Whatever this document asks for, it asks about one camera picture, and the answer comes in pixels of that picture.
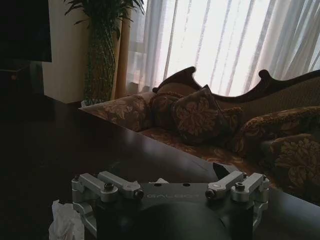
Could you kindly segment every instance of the floral pillow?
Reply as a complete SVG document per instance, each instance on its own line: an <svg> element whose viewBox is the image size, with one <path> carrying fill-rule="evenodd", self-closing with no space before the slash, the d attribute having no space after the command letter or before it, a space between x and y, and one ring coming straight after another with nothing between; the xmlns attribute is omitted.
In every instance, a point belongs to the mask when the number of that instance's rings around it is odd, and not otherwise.
<svg viewBox="0 0 320 240"><path fill-rule="evenodd" d="M301 133L261 144L266 155L259 164L269 168L285 192L320 204L320 142Z"/></svg>
<svg viewBox="0 0 320 240"><path fill-rule="evenodd" d="M307 106L257 116L247 121L230 142L241 157L256 160L263 141L297 135L320 126L320 106Z"/></svg>
<svg viewBox="0 0 320 240"><path fill-rule="evenodd" d="M176 128L186 144L200 144L228 128L208 85L180 98L171 112Z"/></svg>
<svg viewBox="0 0 320 240"><path fill-rule="evenodd" d="M222 128L219 136L214 137L210 142L215 146L224 148L227 147L237 130L240 128L244 111L241 107L235 106L232 108L223 109L221 113L225 117L227 127Z"/></svg>
<svg viewBox="0 0 320 240"><path fill-rule="evenodd" d="M167 130L175 130L176 125L171 115L171 108L183 95L176 92L158 93L150 100L154 125Z"/></svg>

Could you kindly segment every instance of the sofa armrest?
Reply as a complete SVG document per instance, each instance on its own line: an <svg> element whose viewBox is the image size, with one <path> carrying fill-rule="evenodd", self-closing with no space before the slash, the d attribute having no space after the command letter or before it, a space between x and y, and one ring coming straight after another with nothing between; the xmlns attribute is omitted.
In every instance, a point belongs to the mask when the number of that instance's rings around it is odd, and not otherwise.
<svg viewBox="0 0 320 240"><path fill-rule="evenodd" d="M80 109L135 132L152 126L150 107L139 95L126 96Z"/></svg>
<svg viewBox="0 0 320 240"><path fill-rule="evenodd" d="M146 92L143 92L143 93L139 93L137 95L143 97L143 99L146 102L146 104L149 105L150 104L150 100L157 94L152 92L152 91L146 91Z"/></svg>

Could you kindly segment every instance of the sheer white curtain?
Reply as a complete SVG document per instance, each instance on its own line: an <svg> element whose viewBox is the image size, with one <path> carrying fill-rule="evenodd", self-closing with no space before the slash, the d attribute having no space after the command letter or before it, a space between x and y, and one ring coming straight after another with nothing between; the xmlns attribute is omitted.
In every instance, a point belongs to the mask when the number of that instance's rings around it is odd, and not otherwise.
<svg viewBox="0 0 320 240"><path fill-rule="evenodd" d="M195 80L238 96L267 69L285 80L320 69L320 0L148 0L133 12L129 93L196 66Z"/></svg>

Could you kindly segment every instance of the white wall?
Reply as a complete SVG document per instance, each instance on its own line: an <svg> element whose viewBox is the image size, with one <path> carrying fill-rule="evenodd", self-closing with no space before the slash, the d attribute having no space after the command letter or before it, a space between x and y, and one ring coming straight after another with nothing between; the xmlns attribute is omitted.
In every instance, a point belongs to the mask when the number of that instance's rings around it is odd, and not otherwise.
<svg viewBox="0 0 320 240"><path fill-rule="evenodd" d="M43 62L44 94L64 103L83 100L87 68L88 18L75 9L65 16L70 5L49 0L52 62Z"/></svg>

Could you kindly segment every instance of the tissue paper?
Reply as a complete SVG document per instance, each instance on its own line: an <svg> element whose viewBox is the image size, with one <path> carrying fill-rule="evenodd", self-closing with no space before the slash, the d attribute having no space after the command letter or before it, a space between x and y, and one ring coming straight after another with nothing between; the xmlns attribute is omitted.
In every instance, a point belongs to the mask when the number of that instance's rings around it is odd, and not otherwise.
<svg viewBox="0 0 320 240"><path fill-rule="evenodd" d="M49 240L84 240L85 226L71 203L52 203L53 222L49 227Z"/></svg>

